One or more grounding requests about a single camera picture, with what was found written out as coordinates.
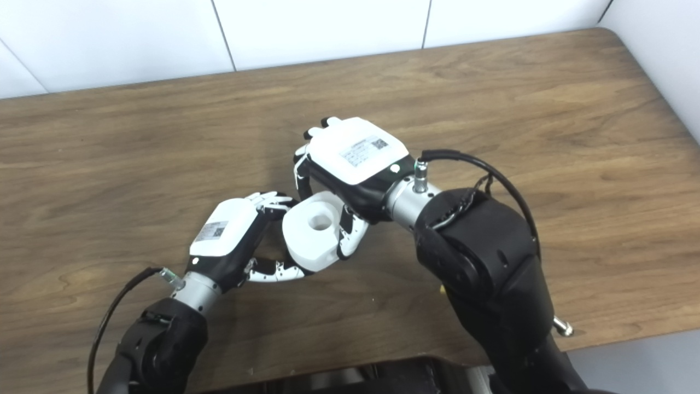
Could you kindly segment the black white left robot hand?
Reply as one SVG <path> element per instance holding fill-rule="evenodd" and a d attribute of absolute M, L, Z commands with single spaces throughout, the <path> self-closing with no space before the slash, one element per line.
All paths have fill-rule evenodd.
<path fill-rule="evenodd" d="M 220 202 L 191 243 L 185 272 L 207 277 L 221 293 L 249 280 L 273 283 L 309 276 L 290 257 L 284 261 L 254 257 L 270 225 L 297 204 L 275 190 Z"/>

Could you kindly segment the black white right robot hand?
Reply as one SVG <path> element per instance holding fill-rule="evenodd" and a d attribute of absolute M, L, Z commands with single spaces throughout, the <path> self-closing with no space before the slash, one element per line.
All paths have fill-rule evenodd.
<path fill-rule="evenodd" d="M 309 199 L 314 179 L 342 200 L 336 253 L 347 260 L 370 225 L 392 219 L 388 197 L 415 160 L 398 138 L 360 117 L 328 117 L 304 139 L 293 159 L 297 192 Z"/>

